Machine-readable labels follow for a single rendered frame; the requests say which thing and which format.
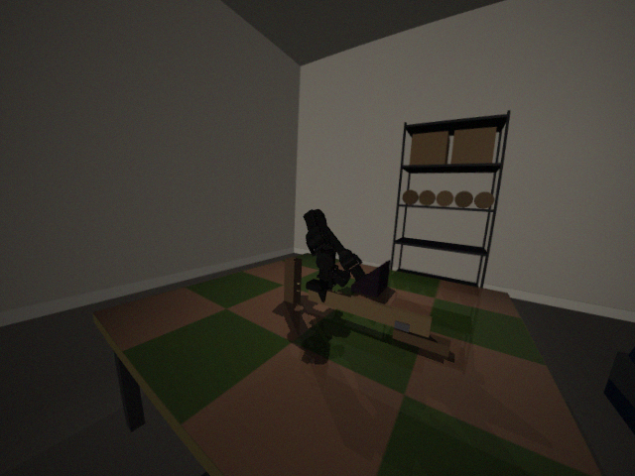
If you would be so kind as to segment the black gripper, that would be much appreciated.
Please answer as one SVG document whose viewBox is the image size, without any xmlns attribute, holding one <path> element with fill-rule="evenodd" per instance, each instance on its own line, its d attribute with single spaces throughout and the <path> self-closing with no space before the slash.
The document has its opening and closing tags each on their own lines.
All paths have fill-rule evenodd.
<svg viewBox="0 0 635 476">
<path fill-rule="evenodd" d="M 329 270 L 319 269 L 319 274 L 317 275 L 319 280 L 312 279 L 306 283 L 306 289 L 318 293 L 321 302 L 325 302 L 326 292 L 332 290 L 332 288 L 337 285 L 333 279 L 332 282 L 328 281 L 331 270 L 336 266 L 334 263 Z"/>
</svg>

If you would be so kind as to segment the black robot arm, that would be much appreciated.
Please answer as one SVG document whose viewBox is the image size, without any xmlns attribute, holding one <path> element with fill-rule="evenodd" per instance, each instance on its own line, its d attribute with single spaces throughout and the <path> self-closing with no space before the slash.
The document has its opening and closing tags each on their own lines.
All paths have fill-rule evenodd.
<svg viewBox="0 0 635 476">
<path fill-rule="evenodd" d="M 306 235 L 307 245 L 312 256 L 317 255 L 317 266 L 321 270 L 329 270 L 335 263 L 336 253 L 338 254 L 340 265 L 344 271 L 340 270 L 338 266 L 333 268 L 328 278 L 329 282 L 332 282 L 333 279 L 334 282 L 344 288 L 350 280 L 350 273 L 356 282 L 368 275 L 360 267 L 360 264 L 363 263 L 360 258 L 350 250 L 345 249 L 328 228 L 325 215 L 321 210 L 310 210 L 303 217 L 308 227 Z"/>
</svg>

